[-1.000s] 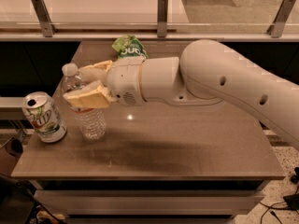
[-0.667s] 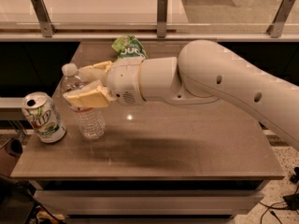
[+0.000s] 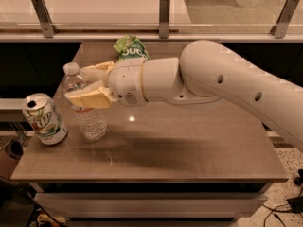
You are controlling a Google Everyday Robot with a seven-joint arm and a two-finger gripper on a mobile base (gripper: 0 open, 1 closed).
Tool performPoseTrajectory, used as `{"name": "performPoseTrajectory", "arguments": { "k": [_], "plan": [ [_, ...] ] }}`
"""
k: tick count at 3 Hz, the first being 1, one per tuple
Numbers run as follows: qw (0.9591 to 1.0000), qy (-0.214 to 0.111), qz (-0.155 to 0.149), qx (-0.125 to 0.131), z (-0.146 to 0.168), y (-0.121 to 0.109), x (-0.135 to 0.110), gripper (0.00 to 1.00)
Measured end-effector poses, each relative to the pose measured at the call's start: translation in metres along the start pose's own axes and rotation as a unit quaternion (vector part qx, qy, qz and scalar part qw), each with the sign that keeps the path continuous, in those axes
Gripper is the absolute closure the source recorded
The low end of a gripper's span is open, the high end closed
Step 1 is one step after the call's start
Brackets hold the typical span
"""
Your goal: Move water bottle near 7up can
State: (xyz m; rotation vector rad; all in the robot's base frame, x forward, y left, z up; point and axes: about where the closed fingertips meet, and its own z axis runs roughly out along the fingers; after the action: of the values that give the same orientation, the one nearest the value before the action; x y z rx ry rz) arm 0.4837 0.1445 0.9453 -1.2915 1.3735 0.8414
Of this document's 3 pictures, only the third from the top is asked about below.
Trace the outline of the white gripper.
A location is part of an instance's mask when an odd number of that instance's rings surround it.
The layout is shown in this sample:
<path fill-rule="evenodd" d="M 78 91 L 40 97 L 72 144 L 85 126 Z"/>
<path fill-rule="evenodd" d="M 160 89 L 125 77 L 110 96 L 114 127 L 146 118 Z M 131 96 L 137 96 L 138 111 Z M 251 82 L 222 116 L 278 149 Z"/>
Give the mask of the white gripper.
<path fill-rule="evenodd" d="M 124 106 L 144 106 L 147 100 L 143 95 L 141 75 L 145 60 L 133 58 L 107 61 L 81 68 L 86 77 L 95 81 L 83 89 L 64 94 L 73 105 L 82 108 L 110 108 L 115 102 Z M 109 81 L 109 88 L 104 85 Z"/>

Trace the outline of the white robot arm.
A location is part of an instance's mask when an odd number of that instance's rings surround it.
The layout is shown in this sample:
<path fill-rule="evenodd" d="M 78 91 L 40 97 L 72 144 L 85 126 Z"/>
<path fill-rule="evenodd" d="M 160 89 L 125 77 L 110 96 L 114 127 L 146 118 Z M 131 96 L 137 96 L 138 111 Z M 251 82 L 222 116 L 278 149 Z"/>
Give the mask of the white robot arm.
<path fill-rule="evenodd" d="M 303 151 L 303 89 L 212 41 L 188 44 L 179 58 L 129 58 L 84 69 L 86 87 L 65 94 L 78 107 L 143 106 L 162 101 L 200 107 L 225 99 Z"/>

